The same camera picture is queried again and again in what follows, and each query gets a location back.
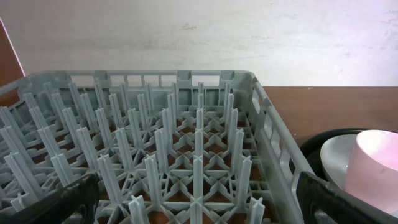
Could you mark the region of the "pink plastic cup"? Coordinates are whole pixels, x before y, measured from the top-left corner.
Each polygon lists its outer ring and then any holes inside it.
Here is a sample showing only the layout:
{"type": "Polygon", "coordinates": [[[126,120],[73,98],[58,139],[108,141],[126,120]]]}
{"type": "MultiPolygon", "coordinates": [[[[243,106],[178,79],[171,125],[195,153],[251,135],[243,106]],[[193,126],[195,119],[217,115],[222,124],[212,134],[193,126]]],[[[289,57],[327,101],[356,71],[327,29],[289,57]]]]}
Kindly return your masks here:
{"type": "Polygon", "coordinates": [[[397,133],[374,129],[357,135],[344,190],[383,212],[397,212],[397,133]]]}

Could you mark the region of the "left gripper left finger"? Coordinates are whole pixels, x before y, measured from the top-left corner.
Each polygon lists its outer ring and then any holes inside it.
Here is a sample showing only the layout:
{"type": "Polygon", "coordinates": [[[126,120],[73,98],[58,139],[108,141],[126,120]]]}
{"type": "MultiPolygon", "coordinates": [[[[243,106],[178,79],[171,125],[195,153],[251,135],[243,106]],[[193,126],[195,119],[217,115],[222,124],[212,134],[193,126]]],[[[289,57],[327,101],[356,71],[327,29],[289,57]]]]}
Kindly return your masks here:
{"type": "Polygon", "coordinates": [[[81,223],[93,223],[100,200],[99,175],[89,173],[13,215],[1,215],[1,223],[62,223],[78,212],[81,223]]]}

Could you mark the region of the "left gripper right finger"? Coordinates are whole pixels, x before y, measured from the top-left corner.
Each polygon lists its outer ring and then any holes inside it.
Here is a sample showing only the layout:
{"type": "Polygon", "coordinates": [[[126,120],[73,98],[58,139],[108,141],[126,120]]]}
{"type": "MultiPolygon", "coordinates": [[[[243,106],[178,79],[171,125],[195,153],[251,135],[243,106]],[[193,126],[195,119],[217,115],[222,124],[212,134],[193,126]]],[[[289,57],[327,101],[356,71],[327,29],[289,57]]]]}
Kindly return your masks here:
{"type": "Polygon", "coordinates": [[[397,223],[397,218],[310,172],[301,172],[296,195],[305,223],[397,223]]]}

